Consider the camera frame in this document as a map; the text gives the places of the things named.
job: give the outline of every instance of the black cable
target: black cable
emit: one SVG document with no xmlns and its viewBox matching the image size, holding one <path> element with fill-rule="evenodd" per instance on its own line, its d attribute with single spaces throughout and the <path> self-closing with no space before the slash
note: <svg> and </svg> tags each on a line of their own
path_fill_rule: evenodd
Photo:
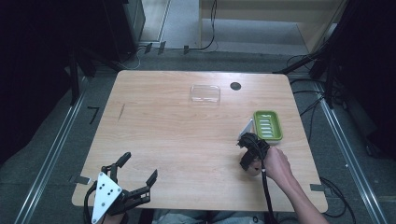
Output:
<svg viewBox="0 0 396 224">
<path fill-rule="evenodd" d="M 308 135 L 308 143 L 311 142 L 311 136 L 312 136 L 312 123 L 314 120 L 314 114 L 315 114 L 315 110 L 317 109 L 318 106 L 318 102 L 315 104 L 314 108 L 312 109 L 312 113 L 311 113 L 311 121 L 309 122 L 309 135 Z"/>
<path fill-rule="evenodd" d="M 303 93 L 303 92 L 313 92 L 313 93 L 320 93 L 320 94 L 324 94 L 323 91 L 294 91 L 293 94 L 297 94 L 297 93 Z"/>
<path fill-rule="evenodd" d="M 104 215 L 104 217 L 103 217 L 103 219 L 102 219 L 102 224 L 105 223 L 106 215 L 107 215 L 107 214 L 105 213 L 105 215 Z"/>
<path fill-rule="evenodd" d="M 340 88 L 333 87 L 332 98 L 334 99 L 334 103 L 337 105 L 342 105 L 345 101 L 344 94 L 340 90 Z"/>
<path fill-rule="evenodd" d="M 85 223 L 92 223 L 91 222 L 91 215 L 90 215 L 90 210 L 88 208 L 88 199 L 90 198 L 90 195 L 96 190 L 96 185 L 97 185 L 97 180 L 93 182 L 92 186 L 88 189 L 87 194 L 85 194 L 84 198 L 84 222 Z"/>
<path fill-rule="evenodd" d="M 320 96 L 312 105 L 309 105 L 308 108 L 300 114 L 300 116 L 304 115 L 306 112 L 313 109 L 314 106 L 316 106 L 323 99 L 324 99 L 324 96 Z"/>
<path fill-rule="evenodd" d="M 295 55 L 295 56 L 292 56 L 291 58 L 289 58 L 289 59 L 286 61 L 286 67 L 289 67 L 289 62 L 290 62 L 290 60 L 293 59 L 293 58 L 302 57 L 302 59 L 303 59 L 303 58 L 308 58 L 308 59 L 310 59 L 309 56 L 310 56 L 310 54 L 303 54 L 303 55 Z M 306 66 L 306 64 L 304 64 L 304 67 L 305 67 L 306 69 L 308 69 L 308 71 L 311 70 L 311 68 L 308 68 L 308 67 Z"/>
<path fill-rule="evenodd" d="M 344 194 L 341 192 L 341 190 L 337 186 L 335 186 L 335 184 L 332 181 L 330 181 L 330 180 L 328 180 L 326 178 L 323 178 L 323 177 L 320 177 L 319 179 L 324 185 L 326 185 L 328 188 L 330 188 L 335 193 L 335 195 L 337 195 L 337 197 L 339 199 L 341 199 L 341 201 L 344 203 L 344 210 L 343 210 L 343 212 L 341 214 L 339 214 L 339 215 L 329 215 L 329 214 L 325 213 L 324 215 L 326 215 L 328 217 L 341 217 L 346 212 L 346 210 L 348 209 L 350 215 L 352 216 L 352 222 L 354 224 L 356 224 L 355 214 L 353 213 L 352 208 L 350 207 L 349 203 L 347 202 L 347 200 L 346 200 Z"/>
<path fill-rule="evenodd" d="M 298 81 L 312 81 L 312 82 L 318 82 L 318 83 L 321 83 L 321 84 L 325 83 L 324 81 L 315 80 L 315 79 L 312 79 L 312 78 L 296 78 L 296 79 L 294 79 L 293 81 L 290 82 L 290 85 L 292 85 L 292 84 L 294 84 L 295 82 L 298 82 Z"/>
<path fill-rule="evenodd" d="M 91 119 L 91 121 L 90 121 L 90 124 L 93 124 L 93 121 L 95 120 L 96 115 L 98 114 L 100 107 L 97 107 L 97 106 L 87 106 L 87 108 L 88 108 L 88 109 L 94 109 L 94 110 L 95 110 L 95 113 L 93 114 L 92 119 Z"/>
<path fill-rule="evenodd" d="M 213 41 L 215 40 L 215 20 L 216 20 L 216 14 L 217 14 L 217 9 L 218 9 L 218 0 L 214 0 L 213 1 L 213 5 L 212 5 L 212 9 L 210 11 L 210 23 L 212 26 L 212 39 L 209 42 L 209 44 L 204 47 L 204 48 L 200 48 L 200 49 L 189 49 L 189 50 L 204 50 L 204 49 L 208 49 L 212 44 Z"/>
<path fill-rule="evenodd" d="M 277 224 L 277 221 L 274 217 L 274 210 L 272 208 L 272 203 L 271 203 L 271 196 L 270 192 L 268 189 L 268 183 L 267 183 L 267 174 L 265 172 L 265 166 L 264 166 L 264 156 L 262 155 L 262 152 L 260 151 L 259 145 L 255 141 L 253 141 L 250 138 L 247 138 L 250 142 L 254 144 L 254 148 L 259 152 L 260 155 L 260 161 L 262 162 L 262 187 L 264 189 L 264 195 L 265 199 L 267 201 L 267 207 L 268 207 L 268 213 L 270 215 L 270 224 Z"/>
</svg>

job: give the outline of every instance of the green tray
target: green tray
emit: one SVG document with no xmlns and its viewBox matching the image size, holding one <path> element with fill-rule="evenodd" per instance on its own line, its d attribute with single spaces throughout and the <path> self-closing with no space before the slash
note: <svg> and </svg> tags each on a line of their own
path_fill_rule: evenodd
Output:
<svg viewBox="0 0 396 224">
<path fill-rule="evenodd" d="M 260 139 L 279 141 L 282 139 L 277 113 L 271 110 L 259 110 L 254 113 L 254 127 Z"/>
</svg>

